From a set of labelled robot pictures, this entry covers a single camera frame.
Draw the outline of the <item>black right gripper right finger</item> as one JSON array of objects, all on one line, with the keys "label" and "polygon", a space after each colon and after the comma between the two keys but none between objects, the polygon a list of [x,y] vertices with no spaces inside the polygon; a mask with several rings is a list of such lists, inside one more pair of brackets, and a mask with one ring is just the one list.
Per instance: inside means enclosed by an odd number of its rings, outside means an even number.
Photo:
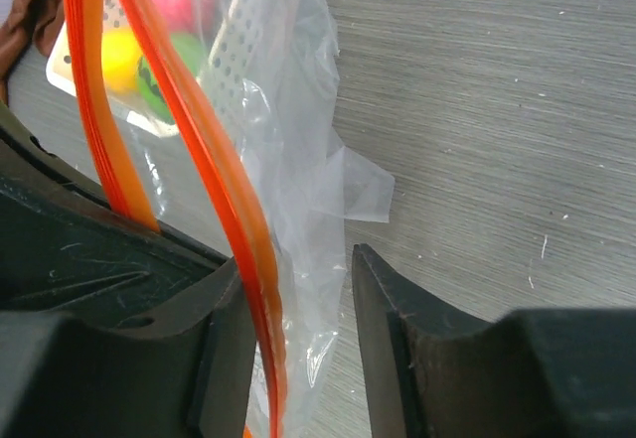
[{"label": "black right gripper right finger", "polygon": [[370,246],[352,285],[376,437],[631,437],[635,313],[539,308],[474,317]]}]

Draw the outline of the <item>yellow lemon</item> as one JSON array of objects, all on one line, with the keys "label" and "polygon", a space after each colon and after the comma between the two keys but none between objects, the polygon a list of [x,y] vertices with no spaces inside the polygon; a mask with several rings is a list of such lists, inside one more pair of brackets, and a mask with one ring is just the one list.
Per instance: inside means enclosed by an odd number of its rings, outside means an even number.
[{"label": "yellow lemon", "polygon": [[105,86],[114,93],[136,89],[136,69],[142,50],[133,31],[119,28],[106,31],[101,38],[101,68]]}]

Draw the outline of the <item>clear orange zip bag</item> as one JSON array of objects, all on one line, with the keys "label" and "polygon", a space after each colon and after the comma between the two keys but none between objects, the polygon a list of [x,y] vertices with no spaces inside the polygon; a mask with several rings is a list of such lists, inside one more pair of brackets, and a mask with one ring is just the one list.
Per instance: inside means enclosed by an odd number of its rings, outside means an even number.
[{"label": "clear orange zip bag", "polygon": [[344,145],[334,129],[337,26],[326,0],[270,0],[252,57],[244,135],[232,140],[208,98],[172,60],[162,88],[179,131],[159,137],[127,121],[107,95],[74,96],[108,204],[152,229],[199,206],[242,275],[257,346],[246,427],[300,437],[319,401],[348,274],[347,220],[385,222],[394,177]]}]

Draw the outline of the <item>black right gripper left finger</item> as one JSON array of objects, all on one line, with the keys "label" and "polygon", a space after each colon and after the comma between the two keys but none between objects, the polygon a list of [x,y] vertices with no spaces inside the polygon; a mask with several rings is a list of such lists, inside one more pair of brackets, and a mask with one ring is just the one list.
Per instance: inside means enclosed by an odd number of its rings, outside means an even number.
[{"label": "black right gripper left finger", "polygon": [[1,113],[1,433],[240,437],[255,346],[236,264],[114,213]]}]

